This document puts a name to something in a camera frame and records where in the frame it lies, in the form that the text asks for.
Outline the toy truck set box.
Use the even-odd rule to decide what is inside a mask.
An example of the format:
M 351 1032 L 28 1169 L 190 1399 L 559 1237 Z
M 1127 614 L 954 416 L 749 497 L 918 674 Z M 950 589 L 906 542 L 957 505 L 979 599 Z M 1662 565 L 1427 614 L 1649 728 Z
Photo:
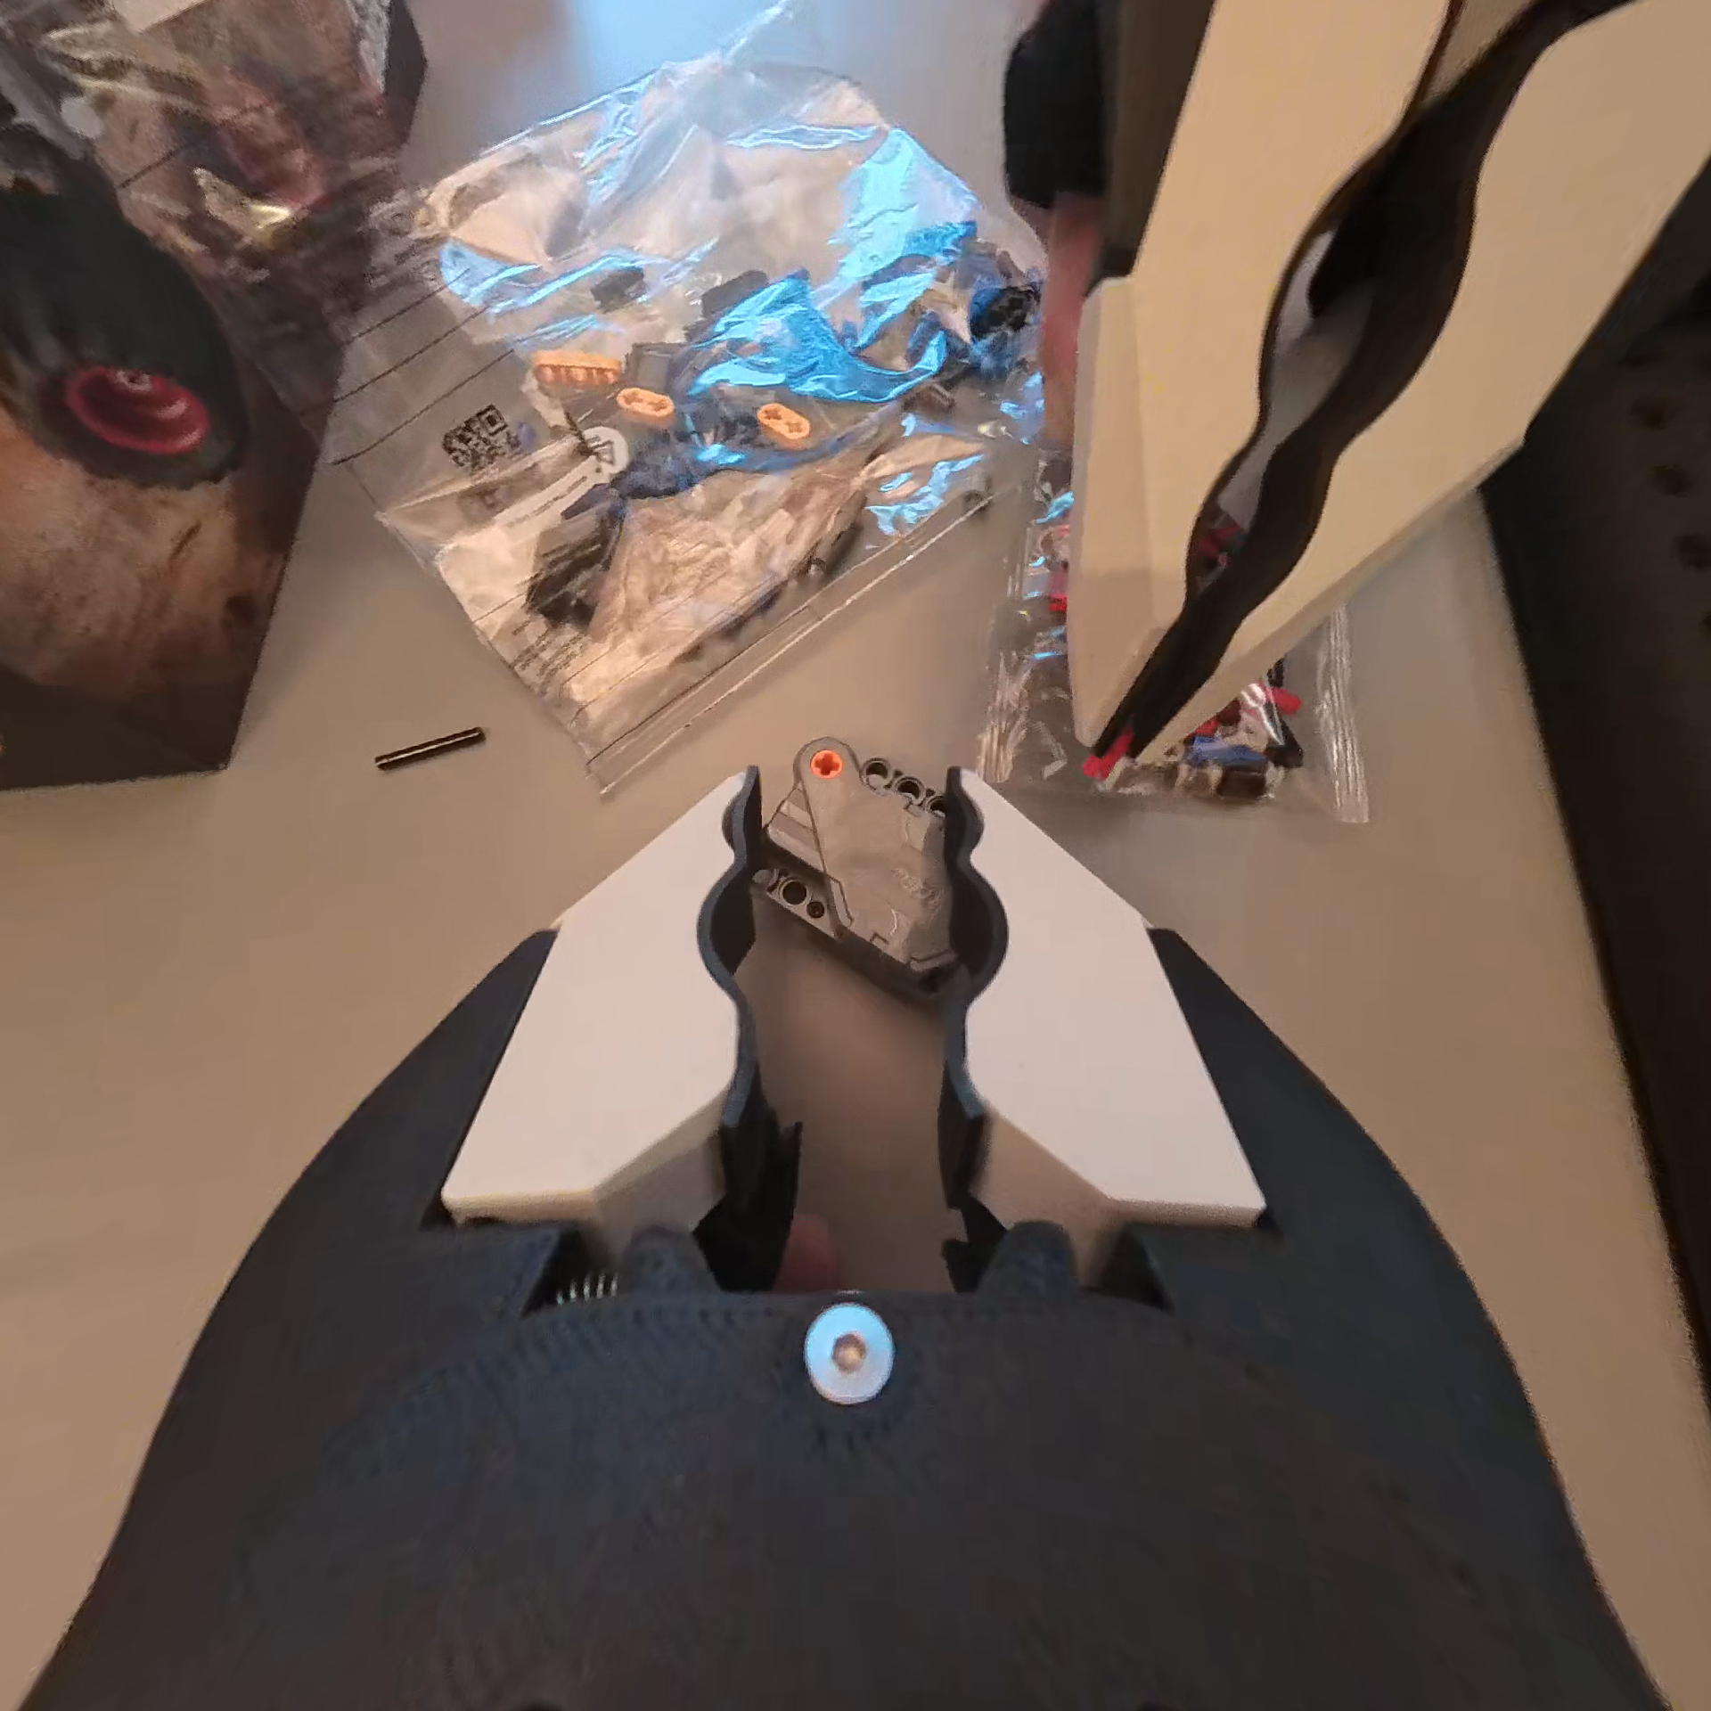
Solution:
M 317 432 L 281 402 L 22 92 L 5 14 L 1 84 L 1 787 L 212 773 L 337 398 Z

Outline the clear bag of mixed parts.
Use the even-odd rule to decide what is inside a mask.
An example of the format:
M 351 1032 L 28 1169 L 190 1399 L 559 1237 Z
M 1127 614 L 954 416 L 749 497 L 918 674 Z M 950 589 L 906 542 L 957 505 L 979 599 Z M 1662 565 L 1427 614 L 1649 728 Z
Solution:
M 394 215 L 327 459 L 603 789 L 1039 431 L 1032 234 L 844 78 L 666 67 Z

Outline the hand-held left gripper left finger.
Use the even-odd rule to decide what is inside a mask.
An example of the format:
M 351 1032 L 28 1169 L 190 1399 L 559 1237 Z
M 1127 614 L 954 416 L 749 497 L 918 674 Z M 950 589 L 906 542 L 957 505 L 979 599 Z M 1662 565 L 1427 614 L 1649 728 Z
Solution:
M 460 1224 L 571 1227 L 601 1256 L 696 1237 L 729 1292 L 779 1284 L 800 1128 L 763 1095 L 738 974 L 756 945 L 761 783 L 720 783 L 549 929 L 442 1184 Z

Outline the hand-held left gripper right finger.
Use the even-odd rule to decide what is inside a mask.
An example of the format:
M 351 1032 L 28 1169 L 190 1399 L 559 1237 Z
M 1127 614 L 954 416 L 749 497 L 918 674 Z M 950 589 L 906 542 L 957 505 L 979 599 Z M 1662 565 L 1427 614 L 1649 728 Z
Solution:
M 968 768 L 947 773 L 939 1176 L 965 1269 L 1052 1227 L 1100 1285 L 1133 1227 L 1266 1209 L 1147 916 Z

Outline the grey toy motor block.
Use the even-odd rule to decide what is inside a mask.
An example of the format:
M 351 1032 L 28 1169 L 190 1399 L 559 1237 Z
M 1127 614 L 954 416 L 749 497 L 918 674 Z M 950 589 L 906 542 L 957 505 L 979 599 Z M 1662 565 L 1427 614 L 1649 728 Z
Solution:
M 806 741 L 752 887 L 867 980 L 939 994 L 957 961 L 942 790 L 847 741 Z

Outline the person's right hand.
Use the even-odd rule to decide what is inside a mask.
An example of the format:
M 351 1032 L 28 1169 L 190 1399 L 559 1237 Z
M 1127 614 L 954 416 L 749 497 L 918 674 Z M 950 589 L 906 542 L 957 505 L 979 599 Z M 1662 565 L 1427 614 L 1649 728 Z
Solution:
M 1075 434 L 1077 340 L 1084 300 L 1097 275 L 1104 215 L 1101 198 L 1059 193 L 1041 219 L 1041 427 L 1057 453 L 1068 453 Z

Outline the clear bag of small pins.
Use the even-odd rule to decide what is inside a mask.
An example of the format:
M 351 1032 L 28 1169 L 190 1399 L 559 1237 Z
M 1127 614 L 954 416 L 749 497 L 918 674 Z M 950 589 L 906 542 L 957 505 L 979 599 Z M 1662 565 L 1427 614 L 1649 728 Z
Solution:
M 1147 800 L 1189 813 L 1279 807 L 1365 825 L 1371 790 L 1342 612 L 1157 757 L 1129 749 L 1104 787 L 1084 779 L 1081 759 L 1094 752 L 1075 734 L 1066 627 L 1073 507 L 1069 456 L 1041 456 L 1032 516 L 989 631 L 979 776 L 1012 799 Z

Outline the dark perforated mat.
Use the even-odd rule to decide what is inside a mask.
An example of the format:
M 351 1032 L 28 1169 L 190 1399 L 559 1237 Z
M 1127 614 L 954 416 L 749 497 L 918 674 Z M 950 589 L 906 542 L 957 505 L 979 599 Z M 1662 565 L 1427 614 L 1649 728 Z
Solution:
M 1707 1396 L 1707 260 L 1639 268 L 1482 505 Z

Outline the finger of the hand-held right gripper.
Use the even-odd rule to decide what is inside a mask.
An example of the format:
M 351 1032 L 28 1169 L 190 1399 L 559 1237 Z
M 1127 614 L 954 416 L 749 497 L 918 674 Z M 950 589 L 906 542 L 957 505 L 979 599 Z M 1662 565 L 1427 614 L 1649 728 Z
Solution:
M 1409 116 L 1455 10 L 1123 8 L 1075 386 L 1073 715 L 1087 747 L 1108 744 L 1176 622 L 1203 504 L 1254 439 L 1298 254 Z
M 1318 219 L 1110 744 L 1153 756 L 1486 479 L 1707 168 L 1707 4 L 1455 4 Z

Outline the grey desk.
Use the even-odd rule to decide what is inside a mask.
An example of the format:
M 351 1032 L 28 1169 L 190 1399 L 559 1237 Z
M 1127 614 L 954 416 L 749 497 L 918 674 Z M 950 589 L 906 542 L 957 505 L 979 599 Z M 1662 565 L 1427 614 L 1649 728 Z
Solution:
M 842 735 L 970 759 L 997 505 L 608 796 L 342 470 L 230 770 L 5 796 L 5 1708 L 76 1613 L 187 1351 L 346 1114 L 720 780 Z M 1500 1324 L 1661 1688 L 1707 1708 L 1707 1414 L 1482 512 L 1349 610 L 1371 819 L 1041 823 L 1314 1069 Z M 373 759 L 483 728 L 396 774 Z

